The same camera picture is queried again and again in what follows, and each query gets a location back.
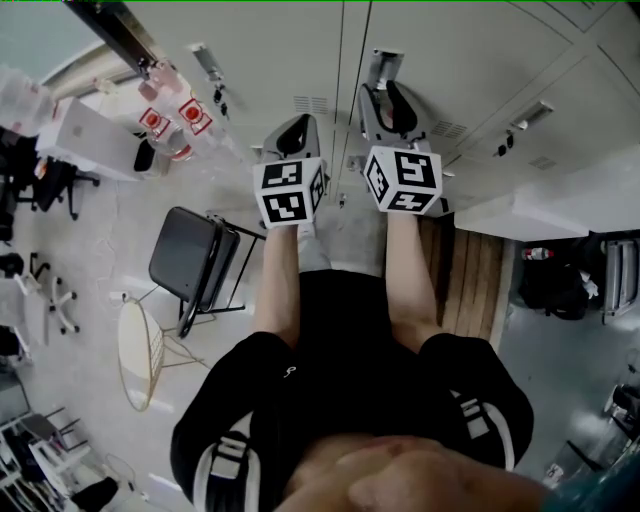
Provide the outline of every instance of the white box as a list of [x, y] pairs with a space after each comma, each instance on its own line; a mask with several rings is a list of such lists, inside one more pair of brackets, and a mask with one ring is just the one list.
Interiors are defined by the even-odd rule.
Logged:
[[313, 222], [324, 195], [320, 157], [253, 166], [254, 193], [268, 228]]
[[54, 120], [43, 126], [38, 155], [68, 162], [81, 171], [115, 180], [138, 181], [135, 172], [140, 139], [126, 128], [83, 105], [76, 98], [58, 103]]
[[440, 155], [373, 146], [364, 177], [381, 212], [424, 214], [442, 194]]

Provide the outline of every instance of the office chair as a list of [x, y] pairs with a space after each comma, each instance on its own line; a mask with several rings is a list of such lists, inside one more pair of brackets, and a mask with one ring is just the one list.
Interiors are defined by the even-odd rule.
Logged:
[[63, 201], [62, 193], [67, 189], [69, 215], [73, 220], [78, 220], [78, 214], [73, 211], [73, 185], [77, 181], [90, 181], [94, 187], [100, 186], [98, 178], [79, 172], [75, 165], [48, 158], [44, 164], [44, 175], [40, 179], [33, 175], [31, 182], [33, 197], [26, 200], [32, 201], [32, 210], [35, 211], [35, 205], [37, 205], [43, 212], [46, 212], [51, 208], [56, 198], [60, 202]]

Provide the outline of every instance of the wall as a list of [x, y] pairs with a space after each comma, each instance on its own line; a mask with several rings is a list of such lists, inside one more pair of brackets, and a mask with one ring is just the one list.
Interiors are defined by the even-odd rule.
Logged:
[[34, 80], [43, 81], [101, 44], [62, 3], [0, 3], [0, 63], [22, 69]]

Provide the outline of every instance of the cable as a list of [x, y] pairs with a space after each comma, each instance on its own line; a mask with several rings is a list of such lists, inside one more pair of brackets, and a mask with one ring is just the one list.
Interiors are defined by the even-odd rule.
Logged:
[[[96, 248], [98, 247], [98, 245], [100, 245], [100, 243], [104, 242], [105, 245], [108, 247], [108, 249], [111, 251], [111, 256], [112, 256], [112, 263], [111, 263], [111, 268], [109, 269], [109, 273], [104, 276], [104, 277], [99, 277], [96, 279], [95, 281], [95, 286], [96, 286], [96, 293], [98, 295], [98, 304], [100, 304], [100, 307], [102, 308], [103, 312], [107, 312], [107, 310], [105, 309], [102, 300], [101, 300], [101, 295], [102, 295], [102, 290], [100, 289], [100, 282], [101, 281], [111, 281], [111, 279], [113, 278], [113, 271], [116, 267], [116, 263], [118, 260], [117, 254], [115, 249], [113, 248], [113, 246], [111, 245], [111, 236], [113, 235], [113, 230], [115, 228], [115, 225], [118, 221], [118, 217], [120, 216], [120, 200], [119, 200], [119, 196], [120, 196], [120, 185], [118, 184], [118, 180], [115, 180], [115, 201], [114, 201], [114, 210], [115, 212], [112, 215], [112, 220], [111, 220], [111, 225], [109, 226], [109, 231], [107, 232], [106, 236], [103, 238], [100, 238], [96, 241], [96, 243], [93, 246], [93, 253], [98, 255], [98, 256], [103, 256], [102, 253], [96, 252]], [[121, 303], [117, 303], [114, 304], [113, 302], [111, 302], [110, 300], [108, 301], [109, 305], [111, 306], [112, 310], [116, 310], [116, 309], [120, 309], [120, 307], [122, 306]]]
[[[193, 363], [198, 363], [202, 366], [204, 366], [206, 369], [211, 370], [211, 367], [208, 366], [207, 364], [204, 363], [204, 359], [200, 359], [196, 356], [193, 355], [193, 353], [191, 352], [191, 350], [189, 350], [185, 345], [183, 345], [182, 343], [180, 343], [178, 340], [176, 340], [173, 336], [169, 335], [169, 334], [165, 334], [165, 337], [169, 338], [171, 341], [173, 341], [176, 345], [178, 345], [179, 347], [181, 347], [182, 349], [185, 350], [185, 352], [187, 354], [189, 354], [188, 356], [185, 356], [184, 354], [180, 354], [179, 352], [176, 352], [175, 350], [173, 350], [171, 347], [169, 347], [166, 343], [164, 343], [164, 348], [166, 348], [169, 352], [172, 352], [180, 357], [190, 357], [192, 359], [191, 362]], [[185, 363], [178, 363], [178, 364], [171, 364], [171, 365], [165, 365], [165, 368], [170, 367], [170, 366], [178, 366], [181, 364], [185, 364]]]
[[[109, 462], [109, 458], [112, 457], [114, 459], [119, 460], [120, 462], [122, 462], [125, 466], [127, 466], [129, 468], [129, 470], [131, 471], [131, 478], [125, 478], [122, 473], [120, 473], [118, 470], [116, 470], [116, 468], [113, 467], [113, 464], [111, 464]], [[122, 478], [123, 480], [127, 480], [128, 482], [132, 482], [134, 488], [138, 488], [138, 484], [136, 482], [136, 470], [133, 469], [131, 467], [131, 464], [129, 464], [126, 460], [124, 460], [122, 457], [118, 457], [117, 455], [114, 455], [113, 453], [107, 453], [104, 456], [104, 461], [107, 464], [107, 466], [109, 466], [109, 468], [111, 468], [111, 471], [113, 471], [116, 475], [120, 476], [120, 478]]]

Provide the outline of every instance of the wooden floor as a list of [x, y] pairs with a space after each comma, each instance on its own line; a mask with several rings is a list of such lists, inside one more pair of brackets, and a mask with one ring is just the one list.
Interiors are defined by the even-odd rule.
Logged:
[[502, 268], [502, 239], [422, 220], [422, 248], [438, 300], [438, 322], [451, 333], [489, 340]]

